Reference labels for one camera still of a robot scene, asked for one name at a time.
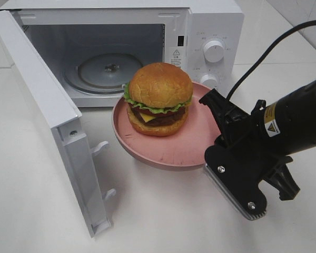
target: bottom bun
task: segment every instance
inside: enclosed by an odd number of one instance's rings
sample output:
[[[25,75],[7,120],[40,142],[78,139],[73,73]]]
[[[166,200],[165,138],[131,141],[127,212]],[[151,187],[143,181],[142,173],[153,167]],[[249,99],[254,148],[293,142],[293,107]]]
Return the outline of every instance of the bottom bun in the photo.
[[[144,125],[139,119],[131,111],[131,108],[128,106],[127,109],[127,116],[129,116],[130,123],[132,127],[139,133],[143,133],[146,135],[152,136],[169,136],[175,134],[185,123],[187,116],[189,114],[189,108],[185,108],[185,113],[183,114],[182,118],[172,125],[162,125],[162,126],[151,126],[151,125]]]

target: microwave label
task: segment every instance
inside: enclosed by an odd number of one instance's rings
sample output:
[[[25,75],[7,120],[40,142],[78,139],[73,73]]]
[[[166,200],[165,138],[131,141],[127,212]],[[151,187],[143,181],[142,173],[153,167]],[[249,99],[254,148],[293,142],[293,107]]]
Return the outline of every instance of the microwave label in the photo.
[[[184,47],[182,46],[169,47],[169,51],[167,53],[167,61],[165,62],[182,68],[183,59],[184,59]]]

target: pink plate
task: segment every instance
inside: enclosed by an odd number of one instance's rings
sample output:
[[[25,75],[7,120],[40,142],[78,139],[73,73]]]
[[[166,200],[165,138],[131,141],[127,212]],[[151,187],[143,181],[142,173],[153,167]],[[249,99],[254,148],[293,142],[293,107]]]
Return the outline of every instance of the pink plate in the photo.
[[[211,110],[199,103],[210,89],[193,83],[189,117],[179,131],[168,137],[155,137],[136,132],[127,117],[123,98],[112,112],[113,129],[123,148],[134,158],[162,169],[190,169],[205,164],[206,148],[213,145],[220,130]]]

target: sesame-free bun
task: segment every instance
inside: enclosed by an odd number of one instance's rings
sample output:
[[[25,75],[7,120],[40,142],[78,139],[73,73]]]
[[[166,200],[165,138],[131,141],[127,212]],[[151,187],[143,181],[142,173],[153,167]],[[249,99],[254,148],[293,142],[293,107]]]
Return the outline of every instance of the sesame-free bun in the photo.
[[[129,121],[132,125],[132,127],[139,133],[143,133],[146,135],[152,135],[152,136],[169,136],[175,134],[185,123],[187,116],[189,114],[189,108],[185,108],[185,113],[183,114],[182,118],[180,120],[177,120],[172,125],[161,125],[161,126],[150,126],[150,125],[144,125],[142,122],[137,119],[137,117],[133,114],[131,111],[131,108],[128,106],[126,108],[127,116],[129,117]]]
[[[191,98],[193,83],[180,68],[151,63],[139,69],[129,84],[130,98],[153,108],[174,107]]]

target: lettuce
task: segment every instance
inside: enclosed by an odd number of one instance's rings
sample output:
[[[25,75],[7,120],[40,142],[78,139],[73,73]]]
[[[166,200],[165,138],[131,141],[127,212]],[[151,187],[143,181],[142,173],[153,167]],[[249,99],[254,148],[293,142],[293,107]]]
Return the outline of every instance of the lettuce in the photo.
[[[138,103],[136,101],[133,101],[130,98],[129,95],[129,83],[126,83],[124,86],[124,99],[127,103],[132,104],[132,107],[139,107],[140,109],[148,109],[152,113],[168,113],[168,112],[176,112],[180,107],[185,106],[187,103],[190,103],[192,100],[192,97],[190,97],[189,100],[187,100],[185,103],[177,104],[175,107],[169,107],[169,108],[152,108],[148,107],[143,103]]]

